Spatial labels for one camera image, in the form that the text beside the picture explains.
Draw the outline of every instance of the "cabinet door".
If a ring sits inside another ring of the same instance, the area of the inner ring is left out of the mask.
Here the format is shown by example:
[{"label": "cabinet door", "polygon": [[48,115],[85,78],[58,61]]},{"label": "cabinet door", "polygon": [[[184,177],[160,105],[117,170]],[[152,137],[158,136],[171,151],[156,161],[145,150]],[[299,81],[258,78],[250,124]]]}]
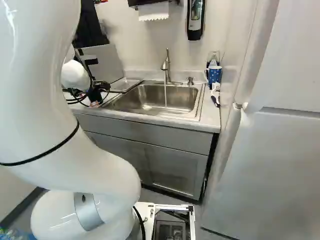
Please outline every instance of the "cabinet door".
[{"label": "cabinet door", "polygon": [[207,156],[92,132],[86,134],[101,149],[131,163],[144,184],[199,199]]},{"label": "cabinet door", "polygon": [[85,133],[99,148],[117,155],[132,164],[144,184],[151,184],[150,169],[143,144],[92,132]]},{"label": "cabinet door", "polygon": [[153,186],[199,199],[208,156],[154,146],[146,152]]}]

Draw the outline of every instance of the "white refrigerator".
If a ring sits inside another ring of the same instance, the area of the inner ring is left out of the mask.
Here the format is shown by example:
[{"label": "white refrigerator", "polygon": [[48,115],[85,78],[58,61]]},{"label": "white refrigerator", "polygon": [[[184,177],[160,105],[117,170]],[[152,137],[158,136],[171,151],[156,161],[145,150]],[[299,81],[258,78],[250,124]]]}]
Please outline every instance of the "white refrigerator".
[{"label": "white refrigerator", "polygon": [[201,226],[320,239],[320,1],[231,1],[221,134]]}]

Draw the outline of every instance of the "faucet handle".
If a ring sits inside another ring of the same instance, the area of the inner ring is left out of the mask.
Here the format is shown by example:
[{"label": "faucet handle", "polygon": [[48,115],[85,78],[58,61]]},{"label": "faucet handle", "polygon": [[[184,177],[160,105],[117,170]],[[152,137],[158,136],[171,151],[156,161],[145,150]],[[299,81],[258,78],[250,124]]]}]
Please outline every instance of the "faucet handle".
[{"label": "faucet handle", "polygon": [[194,80],[195,80],[195,78],[194,77],[191,77],[191,76],[188,76],[187,78],[186,78],[186,80],[188,81],[188,86],[193,86],[194,85]]}]

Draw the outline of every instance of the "paper towel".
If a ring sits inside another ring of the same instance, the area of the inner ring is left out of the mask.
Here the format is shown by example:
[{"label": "paper towel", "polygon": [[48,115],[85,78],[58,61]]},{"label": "paper towel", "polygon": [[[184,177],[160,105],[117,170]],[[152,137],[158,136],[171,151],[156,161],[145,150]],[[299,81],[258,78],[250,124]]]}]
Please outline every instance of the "paper towel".
[{"label": "paper towel", "polygon": [[169,2],[157,2],[138,7],[139,21],[164,20],[169,18]]}]

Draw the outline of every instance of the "faucet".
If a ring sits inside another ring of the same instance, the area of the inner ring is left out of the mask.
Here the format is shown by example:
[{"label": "faucet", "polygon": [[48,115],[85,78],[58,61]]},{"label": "faucet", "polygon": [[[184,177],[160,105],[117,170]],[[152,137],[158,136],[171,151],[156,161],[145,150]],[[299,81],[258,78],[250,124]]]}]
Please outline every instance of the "faucet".
[{"label": "faucet", "polygon": [[166,49],[166,58],[161,65],[161,70],[165,71],[165,83],[171,85],[181,85],[182,82],[171,81],[169,48]]},{"label": "faucet", "polygon": [[195,84],[194,84],[194,79],[195,79],[195,78],[194,78],[194,77],[191,77],[191,76],[188,76],[188,77],[186,78],[186,80],[188,81],[187,85],[188,85],[189,87],[195,85]]}]

